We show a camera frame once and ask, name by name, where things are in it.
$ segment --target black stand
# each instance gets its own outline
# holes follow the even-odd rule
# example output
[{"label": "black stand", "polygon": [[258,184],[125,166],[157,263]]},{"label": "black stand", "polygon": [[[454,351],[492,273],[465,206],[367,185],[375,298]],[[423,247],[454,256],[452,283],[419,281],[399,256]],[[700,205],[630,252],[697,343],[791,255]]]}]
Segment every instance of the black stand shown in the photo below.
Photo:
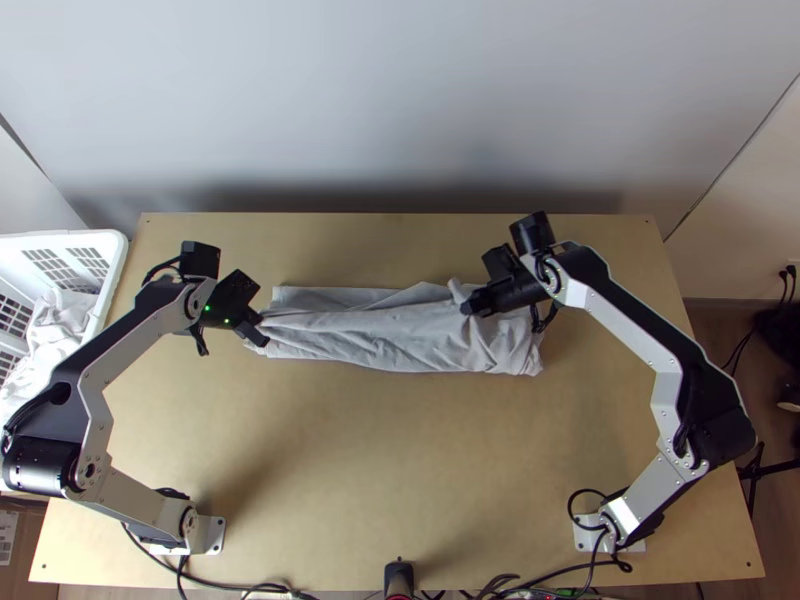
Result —
[{"label": "black stand", "polygon": [[756,446],[756,455],[744,467],[737,468],[739,473],[739,481],[750,479],[750,491],[747,494],[747,511],[750,513],[750,518],[753,518],[753,509],[756,505],[756,485],[758,480],[773,473],[782,473],[783,471],[790,471],[791,469],[800,469],[800,458],[794,460],[787,460],[782,463],[769,465],[768,467],[761,466],[761,457],[764,455],[764,442],[759,442]]}]

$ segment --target cable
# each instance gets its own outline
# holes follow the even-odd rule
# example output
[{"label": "cable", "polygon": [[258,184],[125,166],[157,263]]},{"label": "cable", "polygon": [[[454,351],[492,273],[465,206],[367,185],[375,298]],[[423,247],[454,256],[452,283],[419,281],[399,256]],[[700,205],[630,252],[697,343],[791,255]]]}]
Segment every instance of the cable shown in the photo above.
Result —
[{"label": "cable", "polygon": [[[789,298],[787,301],[786,292],[788,291],[788,286],[789,286],[787,278],[788,275],[792,276],[792,292],[791,294],[789,294]],[[794,265],[788,265],[785,270],[782,270],[778,273],[778,276],[783,281],[783,293],[781,294],[781,299],[778,301],[778,308],[780,308],[781,306],[783,306],[784,302],[786,302],[787,304],[791,304],[792,300],[794,299],[795,288],[797,286],[797,269],[795,268]],[[744,335],[744,337],[741,340],[739,340],[739,343],[736,344],[736,346],[733,348],[733,351],[731,352],[731,355],[728,357],[728,360],[726,360],[725,363],[722,365],[721,368],[724,370],[727,369],[728,366],[731,365],[731,363],[733,363],[733,365],[731,366],[731,377],[736,375],[736,370],[739,368],[739,361],[742,358],[744,349],[747,347],[748,342],[750,342],[750,339],[753,337],[755,330],[756,326],[753,325],[753,327],[750,328],[750,331],[748,331]]]},{"label": "cable", "polygon": [[223,590],[226,592],[245,592],[245,594],[251,592],[273,592],[276,594],[292,594],[293,596],[300,598],[301,600],[318,600],[315,596],[312,596],[311,594],[292,589],[280,583],[272,583],[267,581],[264,583],[257,583],[255,585],[242,585],[239,583],[219,583],[217,581],[210,581],[208,579],[203,579],[202,577],[197,577],[196,575],[192,575],[191,573],[187,573],[185,571],[186,563],[189,562],[189,555],[185,555],[185,560],[183,560],[184,557],[181,557],[181,561],[183,562],[183,564],[181,565],[179,563],[178,568],[175,568],[169,563],[159,560],[158,558],[150,554],[147,551],[147,549],[144,546],[142,546],[141,543],[139,543],[139,540],[137,540],[134,537],[134,535],[130,531],[128,531],[128,528],[125,526],[125,523],[120,523],[120,525],[122,526],[122,530],[125,532],[125,535],[128,536],[128,539],[131,542],[133,542],[133,545],[136,546],[142,554],[144,554],[147,558],[152,560],[162,569],[166,569],[167,571],[173,573],[175,576],[178,577],[179,594],[185,593],[183,591],[182,585],[180,584],[180,580],[186,579],[188,581],[191,581],[198,585],[202,585],[204,587],[209,587],[216,590]]},{"label": "cable", "polygon": [[181,556],[181,559],[178,561],[178,568],[176,570],[176,585],[178,586],[178,595],[181,597],[181,600],[189,600],[186,597],[186,592],[183,591],[183,584],[181,583],[181,577],[183,577],[183,569],[186,567],[186,563],[189,562],[189,555],[184,554]]},{"label": "cable", "polygon": [[786,304],[791,304],[792,300],[794,300],[794,289],[797,286],[797,267],[794,265],[786,265],[786,272],[792,276],[792,293],[789,294],[789,300],[786,301]]},{"label": "cable", "polygon": [[[514,575],[511,573],[504,573],[502,575],[498,575],[497,577],[489,581],[489,583],[487,583],[476,596],[472,596],[465,590],[459,590],[459,593],[464,598],[466,598],[466,600],[483,600],[483,598],[489,595],[491,595],[492,599],[494,600],[499,598],[506,598],[515,592],[523,592],[523,591],[528,591],[528,592],[538,591],[545,593],[553,598],[563,598],[565,600],[569,598],[574,599],[574,598],[580,598],[581,596],[586,594],[588,590],[594,589],[592,588],[592,578],[594,577],[594,570],[596,567],[613,565],[616,566],[623,573],[630,573],[631,571],[633,571],[633,566],[630,563],[619,559],[619,557],[617,556],[616,549],[611,554],[611,558],[609,560],[597,560],[597,553],[600,550],[600,545],[603,542],[603,538],[609,533],[611,533],[611,530],[607,525],[584,525],[583,523],[580,522],[580,518],[575,516],[575,513],[572,510],[572,505],[575,502],[575,499],[582,494],[594,494],[596,496],[600,496],[600,498],[603,501],[607,500],[608,497],[599,490],[595,490],[592,488],[582,488],[580,490],[577,490],[576,492],[573,492],[570,495],[569,499],[567,500],[567,513],[569,514],[570,520],[573,523],[575,523],[575,525],[587,531],[602,531],[602,533],[598,535],[597,541],[595,542],[594,547],[592,548],[592,556],[589,559],[589,562],[581,563],[578,565],[572,565],[570,567],[564,567],[563,569],[558,569],[556,571],[552,571],[551,573],[547,573],[546,575],[542,575],[541,577],[537,577],[535,579],[531,579],[530,581],[526,581],[522,584],[515,585],[513,588],[500,590],[499,588],[502,585],[505,585],[506,583],[509,583],[513,579],[518,578],[518,575]],[[586,582],[584,583],[582,588],[576,590],[576,593],[571,594],[569,596],[566,594],[559,594],[558,592],[536,587],[540,583],[547,581],[548,579],[558,577],[559,575],[564,575],[565,573],[580,571],[582,569],[588,569],[589,571],[586,576]]]},{"label": "cable", "polygon": [[580,519],[575,516],[575,513],[572,512],[572,503],[575,502],[575,498],[582,494],[594,494],[596,496],[600,496],[603,500],[606,499],[606,495],[603,492],[592,488],[582,488],[576,492],[573,492],[567,500],[567,513],[569,514],[570,520],[575,523],[575,525],[581,529],[585,529],[586,531],[600,531],[601,529],[607,529],[605,525],[584,525],[580,522]]},{"label": "cable", "polygon": [[157,264],[155,267],[153,267],[152,269],[150,269],[150,270],[147,272],[147,274],[144,276],[144,279],[142,279],[142,285],[141,285],[140,287],[144,287],[144,285],[145,285],[145,284],[146,284],[148,281],[150,281],[150,280],[153,278],[153,276],[154,276],[156,273],[158,273],[158,272],[159,272],[161,269],[171,268],[171,269],[175,269],[175,270],[177,271],[178,269],[177,269],[176,267],[174,267],[174,266],[173,266],[173,263],[175,263],[175,262],[179,261],[179,260],[180,260],[180,258],[181,258],[181,257],[180,257],[180,254],[179,254],[179,255],[178,255],[178,256],[176,256],[175,258],[170,258],[169,260],[165,260],[165,261],[164,261],[164,262],[162,262],[162,263],[158,263],[158,264]]}]

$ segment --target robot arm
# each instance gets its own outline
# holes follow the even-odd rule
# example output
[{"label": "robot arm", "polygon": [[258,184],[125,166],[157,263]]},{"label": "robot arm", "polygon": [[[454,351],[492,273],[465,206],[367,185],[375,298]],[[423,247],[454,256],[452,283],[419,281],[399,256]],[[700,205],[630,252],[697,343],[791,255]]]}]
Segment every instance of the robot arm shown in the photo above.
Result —
[{"label": "robot arm", "polygon": [[[189,334],[203,356],[203,327],[233,329],[265,345],[249,301],[259,287],[241,271],[217,283],[220,251],[184,242],[174,261],[179,279],[145,282],[133,309],[54,370],[49,385],[3,430],[3,479],[11,489],[64,497],[119,519],[154,554],[216,554],[225,521],[199,515],[195,502],[169,488],[153,490],[111,466],[114,420],[103,390],[161,336]],[[156,267],[166,267],[163,263]]]},{"label": "robot arm", "polygon": [[[518,256],[508,245],[484,255],[492,280],[473,292],[462,312],[487,316],[551,299],[587,311],[656,373],[650,409],[658,427],[657,453],[627,488],[607,497],[594,515],[574,523],[608,529],[612,548],[653,533],[663,511],[710,470],[755,444],[734,381],[703,349],[616,283],[588,246],[556,244],[544,213],[511,226]],[[591,549],[593,544],[585,544]]]}]

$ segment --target cardboard box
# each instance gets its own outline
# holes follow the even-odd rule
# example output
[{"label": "cardboard box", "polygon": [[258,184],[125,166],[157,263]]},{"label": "cardboard box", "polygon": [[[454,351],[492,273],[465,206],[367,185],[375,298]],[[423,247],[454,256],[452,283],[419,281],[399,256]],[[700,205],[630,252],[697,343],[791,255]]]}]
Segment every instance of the cardboard box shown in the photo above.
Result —
[{"label": "cardboard box", "polygon": [[[44,513],[47,504],[7,500],[0,497],[0,511],[16,513],[16,531],[14,532],[10,564],[0,566],[0,598],[3,600],[58,600],[58,586],[52,583],[29,583],[28,573],[33,562],[33,553],[39,541]],[[8,530],[3,535],[10,538]]]}]

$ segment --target floor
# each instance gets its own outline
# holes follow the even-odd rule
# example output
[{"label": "floor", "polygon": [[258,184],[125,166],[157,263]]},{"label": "floor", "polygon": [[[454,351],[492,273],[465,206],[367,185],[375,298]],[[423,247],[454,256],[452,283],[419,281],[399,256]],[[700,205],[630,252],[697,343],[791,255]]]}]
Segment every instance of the floor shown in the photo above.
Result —
[{"label": "floor", "polygon": [[[697,340],[709,358],[723,363],[731,349],[750,327],[752,310],[742,307],[709,305],[688,306]],[[736,380],[760,439],[766,442],[763,464],[795,457],[790,443],[800,416],[776,408],[783,382],[791,380],[791,370],[754,337],[742,357]],[[742,459],[742,464],[749,457]],[[761,548],[767,577],[758,580],[707,582],[702,592],[707,600],[743,600],[753,598],[784,599],[800,595],[800,470],[772,475],[758,486],[753,522]],[[605,588],[605,596],[630,600],[699,600],[694,584],[647,587]],[[224,600],[237,594],[216,591],[188,591],[193,600]],[[318,594],[322,600],[361,600],[364,592]],[[93,588],[61,586],[59,600],[167,600],[174,590]],[[448,600],[458,598],[448,594]]]}]

